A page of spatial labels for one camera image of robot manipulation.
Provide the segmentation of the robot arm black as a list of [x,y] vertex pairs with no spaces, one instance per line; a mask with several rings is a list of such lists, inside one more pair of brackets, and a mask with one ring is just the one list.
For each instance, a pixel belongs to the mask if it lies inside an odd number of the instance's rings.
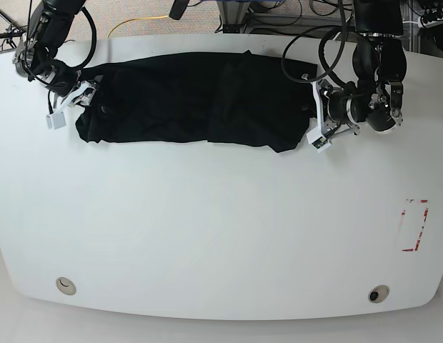
[[[335,27],[319,44],[325,78],[312,82],[317,125],[307,141],[322,152],[333,139],[357,135],[363,124],[388,134],[403,122],[403,81],[407,59],[400,41],[404,30],[399,1],[354,1],[354,26]],[[352,66],[357,81],[342,81],[324,58],[325,44],[337,34],[355,34]]]
[[[56,55],[79,13],[85,16],[91,29],[90,50],[80,64],[68,66]],[[85,0],[41,1],[35,9],[29,9],[26,31],[20,36],[13,63],[17,74],[28,81],[38,81],[48,90],[46,122],[50,129],[66,126],[65,108],[89,106],[98,91],[98,81],[82,78],[82,71],[94,57],[96,44],[96,26]]]

